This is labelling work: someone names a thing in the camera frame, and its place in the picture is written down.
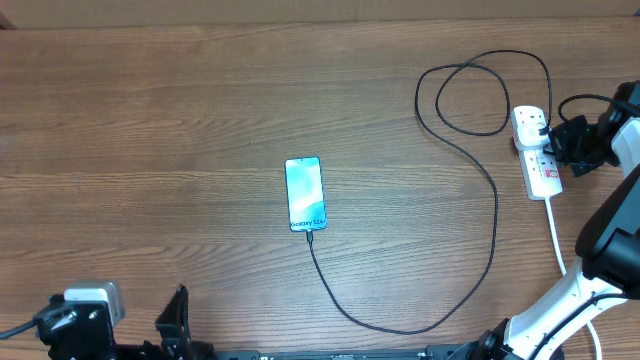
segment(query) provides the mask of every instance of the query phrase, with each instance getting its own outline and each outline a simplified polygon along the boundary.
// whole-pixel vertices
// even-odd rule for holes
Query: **white cord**
[[[560,267],[560,272],[562,272],[562,276],[566,274],[567,269],[564,267],[564,261],[562,261],[562,252],[560,252],[560,244],[558,243],[558,234],[556,234],[556,223],[553,220],[553,212],[551,211],[551,200],[549,198],[544,198],[544,205],[547,208],[547,218],[549,218],[549,229],[551,230],[551,240],[553,241],[553,250],[556,253],[556,259],[558,260],[558,266]],[[596,360],[602,360],[602,348],[600,347],[600,339],[598,338],[598,334],[596,334],[596,329],[591,324],[591,321],[587,322],[587,328],[591,333],[591,337],[593,338],[593,345],[596,350]]]

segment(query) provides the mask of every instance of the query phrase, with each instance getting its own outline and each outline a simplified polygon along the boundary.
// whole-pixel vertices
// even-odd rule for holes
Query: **power strip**
[[[549,137],[538,133],[546,125],[543,111],[535,106],[518,106],[513,109],[511,123],[529,199],[544,200],[561,193],[556,159],[544,153]],[[523,143],[530,150],[521,150]]]

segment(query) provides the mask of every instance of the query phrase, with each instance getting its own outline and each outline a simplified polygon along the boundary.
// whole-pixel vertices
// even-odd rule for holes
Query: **wall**
[[[631,16],[638,0],[0,0],[16,28]]]

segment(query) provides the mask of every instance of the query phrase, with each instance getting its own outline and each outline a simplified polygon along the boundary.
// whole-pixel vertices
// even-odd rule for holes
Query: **phone screen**
[[[327,227],[320,158],[289,159],[284,163],[291,231]]]

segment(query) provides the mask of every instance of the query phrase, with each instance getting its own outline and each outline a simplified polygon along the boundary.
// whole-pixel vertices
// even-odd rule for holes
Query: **wooden table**
[[[426,120],[486,165],[500,194],[496,257],[477,293],[435,330],[396,336],[343,318],[287,226],[283,162],[323,161],[328,229],[316,253],[345,308],[414,329],[459,301],[486,265],[493,196],[477,169],[419,127],[418,76],[480,52],[541,56],[554,101],[612,95],[640,77],[634,18],[242,25],[0,32],[0,327],[29,319],[77,279],[121,283],[121,343],[159,342],[153,321],[178,283],[191,293],[194,338],[218,349],[420,348],[476,339],[528,308],[559,278],[544,205],[527,199],[509,128],[451,131],[425,80]],[[546,107],[539,65],[481,61],[513,105]],[[499,83],[465,71],[443,93],[456,125],[503,121]],[[567,108],[593,121],[606,104]],[[556,115],[553,123],[558,123]],[[585,221],[621,181],[604,166],[562,171],[553,200],[570,263]],[[640,307],[594,324],[607,359],[636,359]],[[570,359],[592,356],[580,332]],[[46,358],[33,332],[0,357]]]

